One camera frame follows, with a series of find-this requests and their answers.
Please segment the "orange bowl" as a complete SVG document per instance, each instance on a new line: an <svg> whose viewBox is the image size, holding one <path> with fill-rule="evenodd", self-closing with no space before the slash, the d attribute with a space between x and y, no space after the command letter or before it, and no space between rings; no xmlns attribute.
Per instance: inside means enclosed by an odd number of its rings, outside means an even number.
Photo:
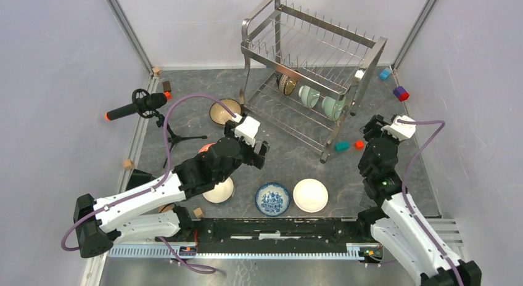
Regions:
<svg viewBox="0 0 523 286"><path fill-rule="evenodd" d="M303 179L293 189L295 204L307 213L321 211L327 205L328 198L326 186L316 179Z"/></svg>

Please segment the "light green bowl front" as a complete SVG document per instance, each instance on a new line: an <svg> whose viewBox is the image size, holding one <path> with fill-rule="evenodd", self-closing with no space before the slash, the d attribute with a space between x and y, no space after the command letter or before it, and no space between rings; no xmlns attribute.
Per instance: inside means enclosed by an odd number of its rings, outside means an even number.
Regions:
<svg viewBox="0 0 523 286"><path fill-rule="evenodd" d="M324 114L332 121L338 120L340 117L343 107L345 105L345 98L342 100L335 100L331 97L324 97L321 108Z"/></svg>

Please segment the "blue white patterned bowl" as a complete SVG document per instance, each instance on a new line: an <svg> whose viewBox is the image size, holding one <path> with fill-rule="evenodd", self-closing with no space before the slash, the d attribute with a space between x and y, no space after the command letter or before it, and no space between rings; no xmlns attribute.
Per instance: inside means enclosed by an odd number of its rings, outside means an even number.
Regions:
<svg viewBox="0 0 523 286"><path fill-rule="evenodd" d="M260 186L255 194L255 206L265 216L282 216L290 207L289 191L277 182Z"/></svg>

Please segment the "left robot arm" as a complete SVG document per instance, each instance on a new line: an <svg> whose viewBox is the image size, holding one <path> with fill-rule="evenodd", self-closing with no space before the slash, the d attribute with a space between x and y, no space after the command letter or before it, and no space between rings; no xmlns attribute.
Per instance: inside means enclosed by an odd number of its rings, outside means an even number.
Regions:
<svg viewBox="0 0 523 286"><path fill-rule="evenodd" d="M73 214L77 251L82 258L92 258L109 251L127 235L137 233L189 240L194 233L190 221L175 213L160 214L158 219L149 221L146 213L213 190L243 164L262 169L269 149L267 141L256 152L243 139L224 137L161 178L105 198L95 199L91 194L78 197Z"/></svg>

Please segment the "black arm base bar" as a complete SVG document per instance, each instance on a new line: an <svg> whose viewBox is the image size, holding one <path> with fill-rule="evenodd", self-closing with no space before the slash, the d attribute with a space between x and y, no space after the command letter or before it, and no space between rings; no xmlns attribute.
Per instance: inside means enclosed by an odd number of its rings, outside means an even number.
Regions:
<svg viewBox="0 0 523 286"><path fill-rule="evenodd" d="M183 221L170 242L195 242L198 253L343 253L376 244L354 218L202 218Z"/></svg>

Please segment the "brown beige bowl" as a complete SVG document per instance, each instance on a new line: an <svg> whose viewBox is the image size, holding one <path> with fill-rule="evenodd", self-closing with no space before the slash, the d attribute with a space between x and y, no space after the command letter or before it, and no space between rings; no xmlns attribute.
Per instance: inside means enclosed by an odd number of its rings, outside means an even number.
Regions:
<svg viewBox="0 0 523 286"><path fill-rule="evenodd" d="M240 115L241 105L234 99L221 99L220 100L227 108L233 113ZM209 116L211 120L218 126L224 126L225 123L231 118L231 114L225 110L219 103L215 102L209 110Z"/></svg>

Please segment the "black patterned bowl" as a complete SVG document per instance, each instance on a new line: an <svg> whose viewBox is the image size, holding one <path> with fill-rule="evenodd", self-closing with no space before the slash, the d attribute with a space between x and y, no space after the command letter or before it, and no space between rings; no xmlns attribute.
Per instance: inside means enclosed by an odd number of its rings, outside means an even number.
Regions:
<svg viewBox="0 0 523 286"><path fill-rule="evenodd" d="M279 92L284 94L285 96L291 95L297 86L297 80L285 74L278 75L276 82L278 85Z"/></svg>

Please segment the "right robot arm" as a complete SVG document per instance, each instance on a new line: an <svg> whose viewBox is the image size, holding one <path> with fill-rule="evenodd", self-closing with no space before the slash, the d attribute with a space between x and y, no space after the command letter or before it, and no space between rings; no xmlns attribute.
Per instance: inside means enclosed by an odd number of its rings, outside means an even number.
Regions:
<svg viewBox="0 0 523 286"><path fill-rule="evenodd" d="M374 115L361 128L367 144L358 169L376 206L358 213L356 234L388 249L416 285L480 285L480 267L462 260L416 207L406 186L410 172L400 177L395 170L398 148L413 137L417 125L406 115L390 122Z"/></svg>

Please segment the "light green ribbed bowl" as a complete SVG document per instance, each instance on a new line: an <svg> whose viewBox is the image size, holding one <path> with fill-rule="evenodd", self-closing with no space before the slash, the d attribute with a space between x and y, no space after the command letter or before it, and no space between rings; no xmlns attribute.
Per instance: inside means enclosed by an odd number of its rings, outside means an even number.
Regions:
<svg viewBox="0 0 523 286"><path fill-rule="evenodd" d="M319 101L320 95L319 91L307 85L303 85L299 89L301 103L307 108L314 108Z"/></svg>

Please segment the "steel dish rack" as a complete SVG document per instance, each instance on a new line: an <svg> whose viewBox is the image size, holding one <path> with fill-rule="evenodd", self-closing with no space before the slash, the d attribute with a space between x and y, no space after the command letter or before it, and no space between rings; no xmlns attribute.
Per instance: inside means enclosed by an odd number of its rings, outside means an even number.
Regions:
<svg viewBox="0 0 523 286"><path fill-rule="evenodd" d="M311 147L325 163L345 119L357 114L386 43L283 0L263 0L242 21L241 52L246 73L258 62L270 75L252 93L240 89L241 107ZM281 74L297 80L289 96L278 90ZM314 108L301 103L303 85L321 94ZM321 108L326 96L345 98L336 121Z"/></svg>

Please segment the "red floral bowl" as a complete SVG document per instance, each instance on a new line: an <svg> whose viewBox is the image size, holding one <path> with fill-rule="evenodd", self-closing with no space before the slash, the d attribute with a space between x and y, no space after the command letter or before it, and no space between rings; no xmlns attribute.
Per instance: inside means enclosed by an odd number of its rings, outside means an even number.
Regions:
<svg viewBox="0 0 523 286"><path fill-rule="evenodd" d="M203 147L200 148L198 153L207 152L209 150L209 148L213 145L214 145L214 143L209 143L209 144L204 145Z"/></svg>

